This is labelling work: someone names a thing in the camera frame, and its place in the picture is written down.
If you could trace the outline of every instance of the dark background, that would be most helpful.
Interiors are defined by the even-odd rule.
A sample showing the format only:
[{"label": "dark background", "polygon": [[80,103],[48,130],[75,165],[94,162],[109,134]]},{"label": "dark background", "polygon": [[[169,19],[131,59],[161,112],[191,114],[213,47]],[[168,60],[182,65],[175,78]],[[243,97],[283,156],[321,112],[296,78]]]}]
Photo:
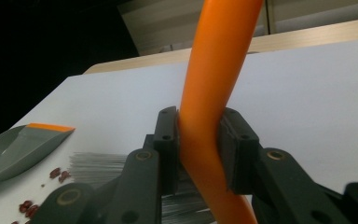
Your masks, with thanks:
[{"label": "dark background", "polygon": [[67,77],[139,56],[123,1],[0,0],[0,133]]}]

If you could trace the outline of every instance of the white tabletop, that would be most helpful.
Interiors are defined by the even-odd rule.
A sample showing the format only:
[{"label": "white tabletop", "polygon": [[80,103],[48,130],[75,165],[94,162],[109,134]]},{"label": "white tabletop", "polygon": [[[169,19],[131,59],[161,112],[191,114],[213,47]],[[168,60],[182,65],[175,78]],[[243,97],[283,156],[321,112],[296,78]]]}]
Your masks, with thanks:
[{"label": "white tabletop", "polygon": [[[142,147],[159,110],[179,106],[185,75],[186,63],[172,63],[68,77],[15,126],[76,130],[34,168],[0,182],[0,223],[24,223],[18,205],[41,204],[59,187],[48,174],[68,168],[74,152]],[[290,152],[316,182],[342,192],[358,181],[358,40],[248,55],[227,106],[241,112],[263,147]]]}]

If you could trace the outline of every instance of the plastic tool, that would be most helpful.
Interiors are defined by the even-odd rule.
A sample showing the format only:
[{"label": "plastic tool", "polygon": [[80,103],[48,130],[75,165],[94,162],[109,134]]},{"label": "plastic tool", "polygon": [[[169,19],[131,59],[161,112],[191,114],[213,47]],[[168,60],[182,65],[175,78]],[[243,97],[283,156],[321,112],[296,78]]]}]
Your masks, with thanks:
[{"label": "plastic tool", "polygon": [[262,0],[204,2],[179,110],[181,162],[221,224],[255,223],[246,200],[227,190],[216,139],[262,4]]},{"label": "plastic tool", "polygon": [[28,170],[69,136],[75,128],[30,123],[0,134],[0,181]]}]

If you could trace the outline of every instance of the metal bristle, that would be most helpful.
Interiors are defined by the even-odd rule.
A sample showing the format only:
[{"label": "metal bristle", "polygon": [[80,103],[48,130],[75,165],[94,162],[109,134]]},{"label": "metal bristle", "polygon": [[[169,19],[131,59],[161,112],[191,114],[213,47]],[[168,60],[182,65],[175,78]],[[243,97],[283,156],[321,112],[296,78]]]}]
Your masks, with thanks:
[{"label": "metal bristle", "polygon": [[[120,176],[127,155],[75,153],[68,169],[74,182],[86,183],[93,188]],[[214,218],[197,188],[184,169],[180,171],[178,191],[161,198],[163,224],[210,224]]]}]

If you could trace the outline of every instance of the orange handle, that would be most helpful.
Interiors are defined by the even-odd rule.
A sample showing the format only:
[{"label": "orange handle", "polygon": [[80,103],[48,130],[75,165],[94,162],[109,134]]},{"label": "orange handle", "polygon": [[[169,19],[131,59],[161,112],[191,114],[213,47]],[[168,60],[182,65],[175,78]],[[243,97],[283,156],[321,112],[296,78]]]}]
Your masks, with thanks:
[{"label": "orange handle", "polygon": [[181,162],[219,224],[256,223],[227,190],[217,128],[255,31],[262,0],[205,0],[179,110]]}]

